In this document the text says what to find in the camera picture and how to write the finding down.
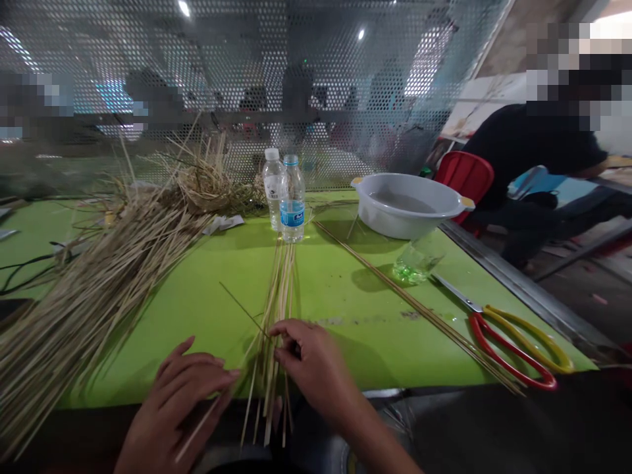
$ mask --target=blue bottle label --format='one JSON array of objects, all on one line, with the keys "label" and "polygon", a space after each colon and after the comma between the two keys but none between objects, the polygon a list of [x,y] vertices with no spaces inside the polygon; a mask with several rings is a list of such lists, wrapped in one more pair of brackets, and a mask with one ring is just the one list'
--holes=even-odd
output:
[{"label": "blue bottle label", "polygon": [[281,201],[281,224],[286,227],[299,227],[305,220],[305,203],[301,201]]}]

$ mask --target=hand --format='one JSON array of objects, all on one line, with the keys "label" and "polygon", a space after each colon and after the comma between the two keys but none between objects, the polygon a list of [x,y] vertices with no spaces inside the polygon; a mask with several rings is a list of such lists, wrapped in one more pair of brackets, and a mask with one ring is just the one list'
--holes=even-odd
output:
[{"label": "hand", "polygon": [[[309,404],[337,431],[354,422],[358,410],[371,409],[358,390],[342,354],[326,329],[312,323],[288,319],[270,330],[281,335],[283,347],[275,358],[298,385]],[[293,349],[300,348],[300,359]]]},{"label": "hand", "polygon": [[[130,426],[118,457],[115,474],[188,473],[219,418],[230,403],[231,390],[225,390],[239,377],[227,372],[224,361],[211,354],[187,354],[190,337],[167,357]],[[175,462],[197,423],[183,429],[183,421],[198,402],[223,390],[211,415],[191,441],[182,459]]]}]

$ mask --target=black shirt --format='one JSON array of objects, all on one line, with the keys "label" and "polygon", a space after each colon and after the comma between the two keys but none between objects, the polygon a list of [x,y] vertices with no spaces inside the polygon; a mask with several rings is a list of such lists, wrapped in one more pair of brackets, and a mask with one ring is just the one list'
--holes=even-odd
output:
[{"label": "black shirt", "polygon": [[557,113],[554,105],[506,105],[484,121],[463,151],[477,155],[494,169],[494,182],[476,206],[494,210],[507,200],[509,183],[543,165],[551,174],[573,174],[598,165],[608,154],[581,119]]}]

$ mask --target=straw bundle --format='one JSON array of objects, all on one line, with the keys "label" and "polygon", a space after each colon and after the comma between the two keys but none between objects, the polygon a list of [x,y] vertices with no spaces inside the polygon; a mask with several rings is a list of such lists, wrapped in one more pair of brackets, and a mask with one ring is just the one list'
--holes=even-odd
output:
[{"label": "straw bundle", "polygon": [[250,393],[248,394],[248,404],[246,406],[246,416],[244,417],[244,427],[242,429],[241,445],[246,439],[246,428],[250,416],[252,396],[257,387],[258,392],[265,394],[263,399],[263,410],[261,398],[257,401],[257,413],[255,415],[255,428],[252,444],[257,442],[257,430],[259,419],[262,415],[266,419],[265,435],[263,445],[270,443],[272,433],[273,412],[277,396],[282,398],[282,446],[285,447],[286,429],[289,423],[290,431],[293,430],[292,413],[290,410],[288,377],[284,376],[284,389],[278,386],[279,366],[274,359],[274,350],[278,346],[279,338],[271,338],[268,335],[270,328],[283,319],[292,317],[292,296],[294,293],[294,262],[296,260],[296,248],[294,244],[286,244],[278,236],[276,240],[275,258],[273,271],[270,280],[265,310],[261,322],[260,333],[255,338],[259,344],[259,353],[254,361],[253,372],[250,381]]},{"label": "straw bundle", "polygon": [[[152,288],[215,213],[247,213],[265,201],[263,187],[236,184],[224,173],[224,141],[222,134],[212,159],[208,138],[205,154],[201,144],[191,152],[192,167],[168,167],[164,188],[121,186],[126,196],[113,228],[99,232],[48,295],[0,335],[2,460],[19,457],[60,397],[122,344]],[[182,163],[179,157],[173,161]],[[131,165],[130,174],[135,180]]]}]

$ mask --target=yellow scissors handle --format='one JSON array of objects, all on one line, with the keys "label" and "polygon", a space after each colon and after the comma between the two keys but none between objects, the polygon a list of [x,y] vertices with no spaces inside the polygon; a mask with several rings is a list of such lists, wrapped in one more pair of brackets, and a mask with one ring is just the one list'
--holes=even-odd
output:
[{"label": "yellow scissors handle", "polygon": [[[505,311],[501,311],[489,305],[485,306],[485,308],[483,309],[483,313],[492,318],[503,328],[505,328],[516,340],[520,342],[520,344],[522,344],[533,354],[533,357],[535,357],[538,362],[543,364],[545,367],[562,374],[570,374],[575,372],[573,361],[568,358],[568,355],[566,355],[561,347],[557,345],[555,340],[544,331],[538,329],[536,326],[532,325],[522,318],[519,318],[516,315],[506,313]],[[512,324],[510,324],[509,321],[519,326],[525,327],[529,332],[535,334],[538,339],[540,339],[542,343],[546,347],[548,347],[553,354],[555,354],[555,356],[560,361],[560,364],[556,364],[546,355],[544,355],[536,346],[534,346],[526,337],[524,337],[520,331],[518,331]]]}]

